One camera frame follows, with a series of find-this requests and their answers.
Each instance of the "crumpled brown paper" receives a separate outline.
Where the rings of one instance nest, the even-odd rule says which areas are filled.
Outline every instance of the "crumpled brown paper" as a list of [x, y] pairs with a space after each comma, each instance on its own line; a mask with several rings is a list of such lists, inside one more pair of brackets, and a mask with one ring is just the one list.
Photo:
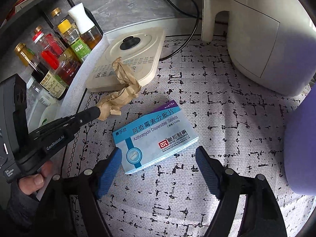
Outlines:
[[101, 98], [97, 103], [97, 107], [100, 109], [101, 114], [98, 119], [105, 120], [110, 114], [121, 115], [121, 107], [128, 104], [132, 99], [138, 97], [141, 86], [134, 77], [132, 70], [121, 62], [121, 57], [117, 58], [112, 67], [118, 80], [121, 84], [125, 84], [126, 87], [118, 92], [112, 92]]

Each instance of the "red logo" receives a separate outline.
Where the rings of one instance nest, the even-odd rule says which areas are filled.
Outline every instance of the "red logo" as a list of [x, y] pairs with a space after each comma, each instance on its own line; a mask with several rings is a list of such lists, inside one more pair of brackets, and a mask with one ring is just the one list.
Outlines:
[[169, 143], [168, 143], [167, 140], [163, 140], [163, 141], [159, 142], [159, 147], [160, 147], [160, 149], [165, 148], [165, 147], [167, 147], [168, 145], [169, 145]]

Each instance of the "purple object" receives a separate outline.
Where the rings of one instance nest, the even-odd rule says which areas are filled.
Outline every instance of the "purple object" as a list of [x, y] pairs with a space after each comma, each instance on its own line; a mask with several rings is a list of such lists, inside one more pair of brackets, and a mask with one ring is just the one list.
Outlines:
[[178, 104], [176, 103], [175, 100], [172, 100], [172, 101], [169, 101], [169, 102], [165, 103], [164, 105], [161, 105], [159, 108], [155, 109], [151, 113], [158, 112], [158, 111], [163, 111], [163, 110], [170, 109], [170, 108], [175, 108], [175, 107], [178, 107]]
[[284, 167], [291, 189], [316, 195], [316, 86], [293, 112], [284, 135]]

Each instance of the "power cord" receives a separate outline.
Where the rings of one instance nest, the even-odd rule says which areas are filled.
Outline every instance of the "power cord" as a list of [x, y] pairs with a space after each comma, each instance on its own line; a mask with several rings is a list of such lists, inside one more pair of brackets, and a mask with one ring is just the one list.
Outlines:
[[[186, 12], [183, 12], [183, 11], [181, 11], [176, 5], [174, 5], [170, 0], [167, 0], [171, 5], [173, 5], [173, 7], [177, 10], [177, 11], [179, 11], [179, 12], [181, 12], [181, 13], [186, 13]], [[199, 11], [199, 9], [198, 9], [198, 5], [196, 4], [196, 2], [194, 1], [194, 0], [191, 0], [192, 1], [192, 3], [194, 4], [194, 6], [195, 6], [195, 8], [196, 8], [196, 10], [197, 10], [197, 15], [196, 16], [191, 16], [191, 17], [194, 17], [194, 18], [196, 18], [196, 22], [195, 22], [195, 26], [194, 26], [194, 28], [193, 28], [193, 31], [192, 31], [192, 33], [190, 34], [190, 36], [189, 36], [189, 38], [184, 42], [184, 44], [182, 44], [178, 49], [176, 49], [173, 53], [171, 53], [170, 55], [168, 55], [168, 56], [166, 56], [166, 57], [163, 57], [163, 58], [160, 58], [159, 59], [159, 61], [164, 61], [164, 60], [166, 60], [166, 59], [169, 59], [169, 58], [171, 58], [173, 55], [175, 55], [176, 53], [178, 53], [178, 52], [180, 52], [182, 49], [183, 49], [183, 47], [185, 47], [187, 44], [188, 44], [188, 42], [191, 40], [191, 38], [193, 37], [193, 35], [194, 35], [194, 33], [195, 33], [195, 31], [196, 31], [196, 29], [197, 29], [197, 27], [198, 27], [198, 23], [199, 23], [199, 19], [200, 19], [200, 11]]]
[[[186, 16], [191, 17], [191, 18], [196, 18], [195, 15], [189, 14], [189, 13], [187, 13], [187, 12], [182, 11], [181, 9], [179, 9], [172, 1], [167, 0], [167, 2], [170, 3], [170, 5], [171, 5], [173, 8], [175, 8], [178, 12], [182, 13], [183, 15], [186, 15]], [[221, 24], [221, 25], [228, 25], [227, 22], [222, 22], [222, 21], [218, 21], [218, 20], [216, 20], [215, 23], [216, 23], [216, 24]]]
[[195, 15], [192, 15], [192, 14], [189, 14], [185, 11], [182, 11], [181, 9], [179, 9], [172, 1], [170, 0], [166, 0], [168, 3], [170, 3], [170, 5], [175, 8], [178, 12], [182, 13], [183, 15], [186, 15], [188, 17], [191, 17], [191, 18], [195, 18], [196, 19], [196, 16]]

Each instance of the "black cable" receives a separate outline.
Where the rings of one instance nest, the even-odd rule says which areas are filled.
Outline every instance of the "black cable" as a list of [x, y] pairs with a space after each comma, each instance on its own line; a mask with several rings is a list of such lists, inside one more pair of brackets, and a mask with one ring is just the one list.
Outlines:
[[[170, 5], [171, 5], [173, 8], [175, 8], [178, 12], [182, 13], [183, 15], [186, 15], [186, 16], [188, 16], [188, 17], [191, 17], [191, 18], [195, 18], [195, 19], [196, 19], [196, 16], [195, 16], [195, 15], [192, 15], [192, 14], [189, 14], [189, 13], [187, 13], [187, 12], [185, 12], [185, 11], [182, 11], [182, 10], [179, 9], [172, 1], [167, 0], [167, 2], [170, 3]], [[221, 25], [228, 25], [227, 22], [222, 22], [222, 21], [218, 21], [218, 20], [216, 20], [215, 23], [216, 23], [216, 24], [221, 24]]]
[[196, 16], [195, 15], [192, 15], [192, 14], [189, 14], [185, 11], [182, 11], [181, 9], [179, 9], [172, 1], [170, 0], [167, 0], [168, 3], [170, 3], [170, 5], [175, 8], [178, 12], [182, 13], [183, 15], [186, 15], [188, 17], [191, 17], [191, 18], [195, 18], [196, 19]]
[[[77, 107], [76, 114], [79, 112], [81, 103], [82, 103], [82, 101], [83, 101], [83, 98], [86, 96], [87, 90], [88, 90], [88, 89], [86, 88], [86, 90], [84, 90], [84, 92], [83, 92], [83, 95], [81, 96], [81, 100], [80, 100], [79, 105], [78, 105], [78, 107]], [[60, 176], [61, 176], [61, 177], [63, 176], [63, 167], [64, 167], [64, 162], [65, 162], [67, 147], [68, 147], [68, 144], [65, 146], [64, 155], [63, 155], [63, 160], [62, 160], [61, 166], [60, 166]]]
[[196, 4], [196, 2], [194, 0], [191, 0], [197, 10], [197, 16], [195, 17], [196, 18], [196, 22], [195, 22], [195, 26], [194, 26], [194, 29], [192, 31], [192, 33], [190, 34], [189, 38], [184, 42], [183, 45], [181, 45], [177, 50], [175, 50], [173, 53], [171, 53], [170, 55], [166, 56], [166, 57], [163, 57], [163, 58], [160, 58], [159, 61], [164, 61], [166, 59], [169, 59], [171, 58], [173, 55], [175, 55], [176, 53], [178, 53], [179, 51], [182, 50], [183, 47], [185, 47], [188, 42], [191, 40], [192, 36], [194, 35], [197, 27], [198, 27], [198, 23], [199, 23], [199, 18], [200, 18], [200, 12], [199, 12], [199, 9], [198, 9], [198, 5]]

